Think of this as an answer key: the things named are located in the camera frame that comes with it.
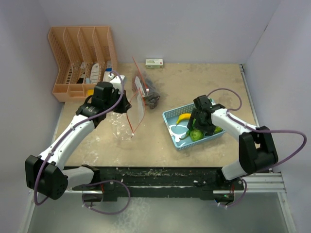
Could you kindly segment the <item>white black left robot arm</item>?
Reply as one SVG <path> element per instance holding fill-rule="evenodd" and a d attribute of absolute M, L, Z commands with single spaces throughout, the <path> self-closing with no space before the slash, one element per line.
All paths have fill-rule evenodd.
<path fill-rule="evenodd" d="M 113 111 L 123 114 L 131 108 L 126 98 L 124 82 L 99 82 L 94 93 L 79 106 L 75 116 L 61 135 L 39 155 L 25 161 L 26 185 L 35 194 L 59 199 L 71 187 L 84 185 L 95 190 L 100 185 L 100 170 L 89 165 L 65 170 L 72 153 L 97 126 Z"/>

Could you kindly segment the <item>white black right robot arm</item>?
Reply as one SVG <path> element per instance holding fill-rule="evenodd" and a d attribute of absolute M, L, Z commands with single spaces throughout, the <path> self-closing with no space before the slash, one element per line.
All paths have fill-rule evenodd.
<path fill-rule="evenodd" d="M 222 167 L 216 178 L 221 190 L 233 185 L 233 180 L 251 175 L 262 169 L 268 169 L 278 162 L 278 155 L 269 128 L 248 125 L 221 104 L 213 104 L 206 95 L 193 100 L 188 129 L 199 130 L 204 136 L 214 135 L 216 127 L 220 127 L 234 137 L 239 144 L 238 160 Z"/>

